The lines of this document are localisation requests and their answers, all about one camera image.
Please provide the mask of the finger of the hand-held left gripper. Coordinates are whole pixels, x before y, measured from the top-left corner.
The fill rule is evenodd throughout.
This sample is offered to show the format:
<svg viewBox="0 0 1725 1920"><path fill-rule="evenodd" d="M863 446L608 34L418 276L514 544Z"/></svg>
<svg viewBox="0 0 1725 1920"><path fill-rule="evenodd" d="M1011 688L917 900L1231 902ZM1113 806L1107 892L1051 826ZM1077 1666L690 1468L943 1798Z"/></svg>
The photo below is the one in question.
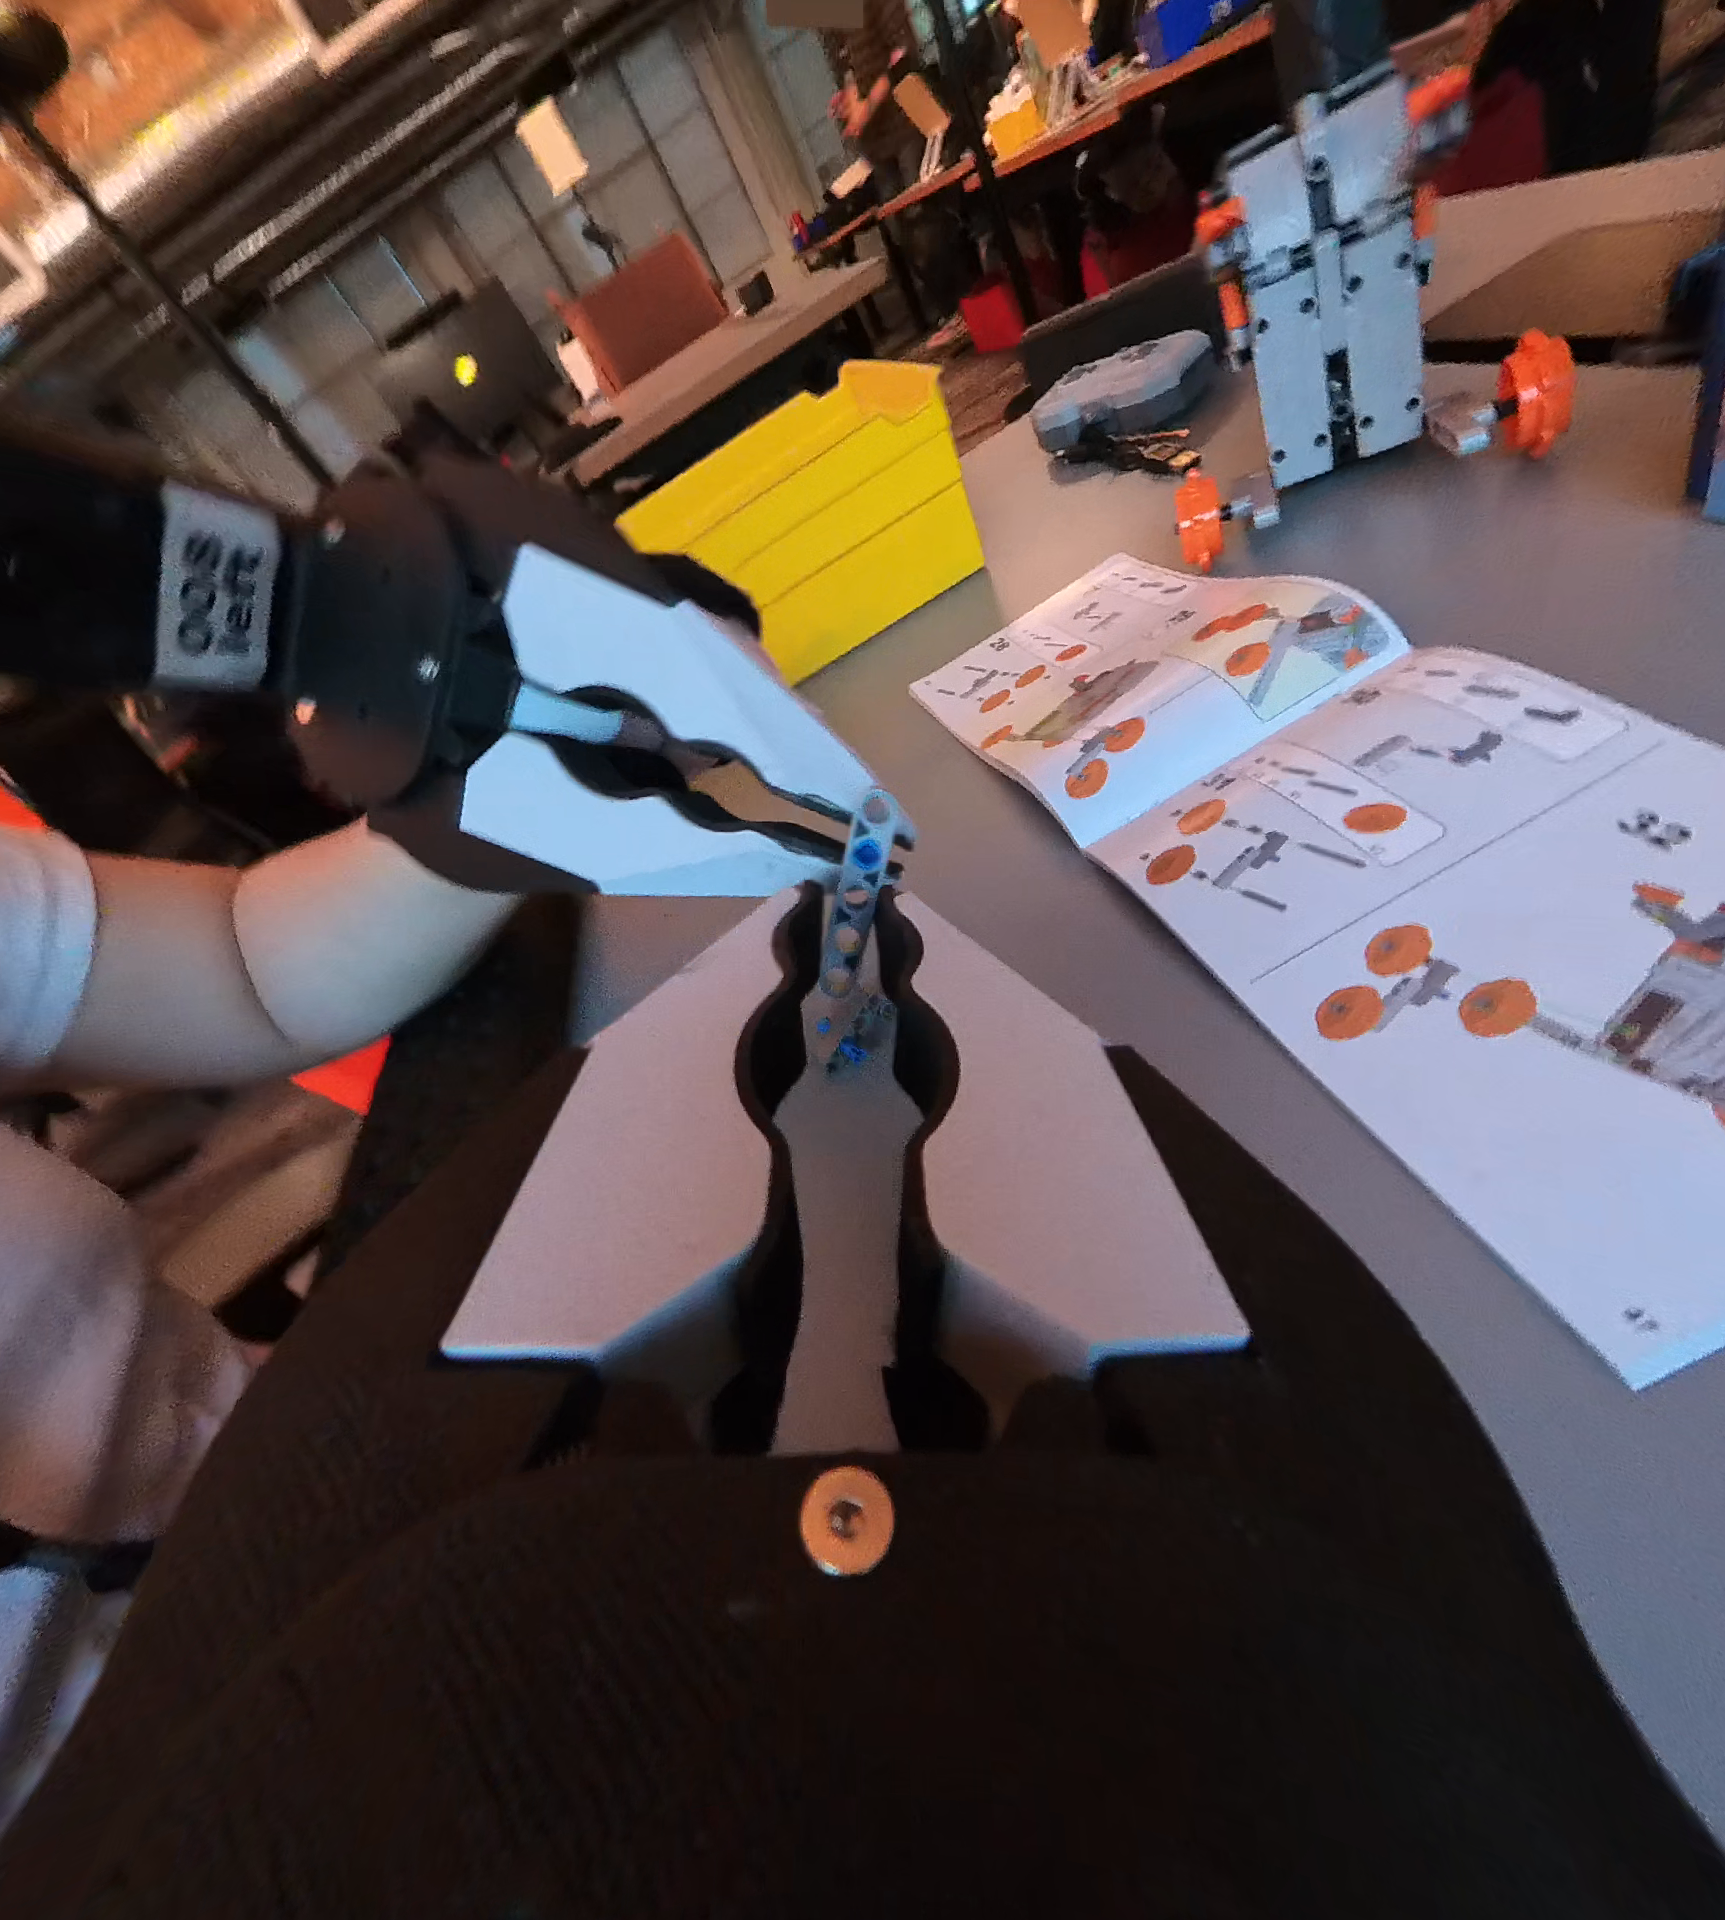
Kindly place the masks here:
<svg viewBox="0 0 1725 1920"><path fill-rule="evenodd" d="M865 800L865 762L846 742L780 732L682 746L738 760L766 792L842 822L844 834L704 818L690 788L608 792L572 772L550 736L518 732L464 774L458 828L610 898L758 900L832 880L846 822Z"/></svg>
<svg viewBox="0 0 1725 1920"><path fill-rule="evenodd" d="M514 732L614 746L630 730L730 758L762 788L846 820L875 776L750 642L692 602L664 604L540 544L522 544L500 600L520 694Z"/></svg>

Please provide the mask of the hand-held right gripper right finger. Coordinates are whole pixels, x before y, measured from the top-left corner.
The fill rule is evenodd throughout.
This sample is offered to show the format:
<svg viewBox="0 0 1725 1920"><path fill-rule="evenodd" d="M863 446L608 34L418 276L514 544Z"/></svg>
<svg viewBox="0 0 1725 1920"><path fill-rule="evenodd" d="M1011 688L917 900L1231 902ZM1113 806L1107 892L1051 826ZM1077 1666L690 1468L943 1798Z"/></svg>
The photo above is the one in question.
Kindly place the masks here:
<svg viewBox="0 0 1725 1920"><path fill-rule="evenodd" d="M1045 1382L1243 1352L1251 1326L1083 1020L913 894L877 912L903 1152L883 1386L909 1452L975 1452Z"/></svg>

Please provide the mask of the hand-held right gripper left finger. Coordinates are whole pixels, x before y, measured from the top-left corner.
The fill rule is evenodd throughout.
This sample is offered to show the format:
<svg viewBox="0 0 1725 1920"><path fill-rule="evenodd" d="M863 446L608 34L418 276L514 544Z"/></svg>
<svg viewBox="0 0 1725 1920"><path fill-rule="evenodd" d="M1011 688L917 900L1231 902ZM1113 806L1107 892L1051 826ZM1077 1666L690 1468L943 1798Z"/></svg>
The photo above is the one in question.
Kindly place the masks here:
<svg viewBox="0 0 1725 1920"><path fill-rule="evenodd" d="M778 1108L806 1068L820 910L782 890L572 1050L444 1362L642 1382L702 1444L768 1448L802 1298Z"/></svg>

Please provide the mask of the light grey holed beam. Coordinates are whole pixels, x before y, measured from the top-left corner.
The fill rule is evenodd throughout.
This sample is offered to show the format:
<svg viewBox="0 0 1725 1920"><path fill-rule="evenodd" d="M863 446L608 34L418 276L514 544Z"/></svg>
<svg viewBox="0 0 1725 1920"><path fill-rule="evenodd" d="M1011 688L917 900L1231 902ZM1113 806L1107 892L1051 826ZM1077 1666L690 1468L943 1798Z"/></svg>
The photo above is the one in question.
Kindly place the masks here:
<svg viewBox="0 0 1725 1920"><path fill-rule="evenodd" d="M860 1064L881 1018L875 918L899 858L915 846L915 828L883 786L856 806L840 872L826 904L816 990L804 1006L810 1060L828 1074Z"/></svg>

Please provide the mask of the grey desk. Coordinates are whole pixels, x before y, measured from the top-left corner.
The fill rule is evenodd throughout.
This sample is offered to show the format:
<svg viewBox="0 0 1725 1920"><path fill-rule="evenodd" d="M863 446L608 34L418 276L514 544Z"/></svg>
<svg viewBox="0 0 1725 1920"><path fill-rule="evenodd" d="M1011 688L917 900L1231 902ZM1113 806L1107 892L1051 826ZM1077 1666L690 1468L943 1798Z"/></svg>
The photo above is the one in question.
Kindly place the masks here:
<svg viewBox="0 0 1725 1920"><path fill-rule="evenodd" d="M1725 746L1725 526L1685 504L1691 368L1587 366L1543 462L1415 446L1289 498L1251 566L1371 594L1415 644L1535 664ZM1725 1844L1725 1352L1635 1392L1039 802L909 684L1121 552L1165 564L1171 492L1055 474L1019 422L965 456L985 572L810 686L919 822L919 900L1135 1046L1401 1300L1525 1496L1645 1738Z"/></svg>

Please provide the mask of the yellow storage bin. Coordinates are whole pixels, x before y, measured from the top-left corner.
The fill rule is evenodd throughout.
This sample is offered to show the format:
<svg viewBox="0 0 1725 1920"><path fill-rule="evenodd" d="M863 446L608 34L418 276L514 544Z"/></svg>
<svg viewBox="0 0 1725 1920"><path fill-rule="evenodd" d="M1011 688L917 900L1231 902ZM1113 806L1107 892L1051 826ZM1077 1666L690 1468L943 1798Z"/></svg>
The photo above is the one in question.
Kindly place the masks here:
<svg viewBox="0 0 1725 1920"><path fill-rule="evenodd" d="M925 362L846 362L824 396L778 406L618 530L740 588L794 686L985 566L941 370Z"/></svg>

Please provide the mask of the dark monitor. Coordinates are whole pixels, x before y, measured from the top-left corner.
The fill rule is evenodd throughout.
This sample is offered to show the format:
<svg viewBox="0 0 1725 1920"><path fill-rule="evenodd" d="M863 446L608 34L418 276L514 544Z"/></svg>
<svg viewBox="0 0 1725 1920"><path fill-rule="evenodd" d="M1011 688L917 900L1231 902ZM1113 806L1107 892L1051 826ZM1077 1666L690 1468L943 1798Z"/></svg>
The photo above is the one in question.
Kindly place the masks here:
<svg viewBox="0 0 1725 1920"><path fill-rule="evenodd" d="M538 332L496 280L450 292L398 328L374 382L398 422L430 408L482 446L520 428L554 430L576 406Z"/></svg>

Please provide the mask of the brown cardboard box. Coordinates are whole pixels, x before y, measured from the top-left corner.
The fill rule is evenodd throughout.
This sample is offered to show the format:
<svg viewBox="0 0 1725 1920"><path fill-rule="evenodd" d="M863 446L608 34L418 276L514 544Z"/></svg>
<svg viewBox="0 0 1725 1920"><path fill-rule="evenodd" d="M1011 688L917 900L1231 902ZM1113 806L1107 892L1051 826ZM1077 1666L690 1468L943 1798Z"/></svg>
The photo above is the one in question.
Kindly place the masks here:
<svg viewBox="0 0 1725 1920"><path fill-rule="evenodd" d="M720 282L684 232L636 250L576 298L546 298L610 400L730 318Z"/></svg>

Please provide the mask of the open instruction booklet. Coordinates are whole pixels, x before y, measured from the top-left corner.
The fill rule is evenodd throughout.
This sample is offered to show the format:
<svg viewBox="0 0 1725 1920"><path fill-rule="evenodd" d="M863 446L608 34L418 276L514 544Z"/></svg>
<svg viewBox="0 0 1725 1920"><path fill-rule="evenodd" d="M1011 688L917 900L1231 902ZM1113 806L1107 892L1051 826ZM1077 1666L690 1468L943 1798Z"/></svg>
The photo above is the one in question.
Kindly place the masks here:
<svg viewBox="0 0 1725 1920"><path fill-rule="evenodd" d="M1725 748L1115 554L913 700L1645 1388L1725 1350Z"/></svg>

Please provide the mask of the white window paper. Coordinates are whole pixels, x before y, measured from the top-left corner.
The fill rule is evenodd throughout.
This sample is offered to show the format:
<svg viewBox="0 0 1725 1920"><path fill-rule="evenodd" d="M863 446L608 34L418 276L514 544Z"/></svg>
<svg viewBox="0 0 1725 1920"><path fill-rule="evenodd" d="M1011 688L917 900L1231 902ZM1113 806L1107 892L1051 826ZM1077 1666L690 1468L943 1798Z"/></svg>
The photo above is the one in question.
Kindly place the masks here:
<svg viewBox="0 0 1725 1920"><path fill-rule="evenodd" d="M588 160L556 98L524 110L514 134L548 186L550 196L576 194L588 178Z"/></svg>

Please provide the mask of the grey remote controller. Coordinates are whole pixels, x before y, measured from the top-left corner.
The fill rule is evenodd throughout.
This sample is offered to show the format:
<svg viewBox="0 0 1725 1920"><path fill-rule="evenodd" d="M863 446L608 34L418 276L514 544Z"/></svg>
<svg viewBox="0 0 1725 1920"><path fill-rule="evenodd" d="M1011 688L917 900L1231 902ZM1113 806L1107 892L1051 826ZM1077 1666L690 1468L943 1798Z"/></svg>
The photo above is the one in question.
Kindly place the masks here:
<svg viewBox="0 0 1725 1920"><path fill-rule="evenodd" d="M1063 372L1037 398L1029 424L1045 454L1065 456L1187 424L1219 372L1211 336L1183 328Z"/></svg>

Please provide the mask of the person's white t-shirt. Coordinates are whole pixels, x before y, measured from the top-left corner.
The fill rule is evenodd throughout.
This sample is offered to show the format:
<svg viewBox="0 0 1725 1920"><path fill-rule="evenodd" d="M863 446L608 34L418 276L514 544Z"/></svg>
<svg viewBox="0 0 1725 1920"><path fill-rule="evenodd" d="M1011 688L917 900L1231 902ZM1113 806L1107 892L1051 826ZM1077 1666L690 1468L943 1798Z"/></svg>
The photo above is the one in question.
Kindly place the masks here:
<svg viewBox="0 0 1725 1920"><path fill-rule="evenodd" d="M0 1084L58 1052L96 930L86 858L0 828ZM156 1280L126 1204L0 1120L0 1524L54 1544L152 1540L248 1380L246 1350ZM120 1612L60 1570L0 1570L0 1834Z"/></svg>

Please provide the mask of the grey toy robot model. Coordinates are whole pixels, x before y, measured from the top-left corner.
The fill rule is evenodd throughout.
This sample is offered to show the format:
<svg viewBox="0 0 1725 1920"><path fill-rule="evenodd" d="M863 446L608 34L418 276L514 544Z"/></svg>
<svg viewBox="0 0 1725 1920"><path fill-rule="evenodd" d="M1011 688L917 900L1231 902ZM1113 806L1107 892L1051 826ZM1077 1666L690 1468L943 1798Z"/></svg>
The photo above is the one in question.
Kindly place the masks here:
<svg viewBox="0 0 1725 1920"><path fill-rule="evenodd" d="M1197 234L1225 356L1255 378L1273 496L1425 432L1417 170L1465 138L1469 86L1465 64L1409 82L1381 60L1221 162Z"/></svg>

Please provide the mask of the beige chair back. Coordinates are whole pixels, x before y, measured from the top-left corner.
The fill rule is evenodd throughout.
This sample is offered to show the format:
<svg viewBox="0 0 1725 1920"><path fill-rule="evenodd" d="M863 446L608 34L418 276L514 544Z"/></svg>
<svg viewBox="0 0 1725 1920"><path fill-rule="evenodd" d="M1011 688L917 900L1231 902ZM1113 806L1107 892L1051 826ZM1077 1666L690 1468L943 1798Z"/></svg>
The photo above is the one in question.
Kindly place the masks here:
<svg viewBox="0 0 1725 1920"><path fill-rule="evenodd" d="M1725 144L1441 198L1423 338L1649 338L1681 266L1723 234Z"/></svg>

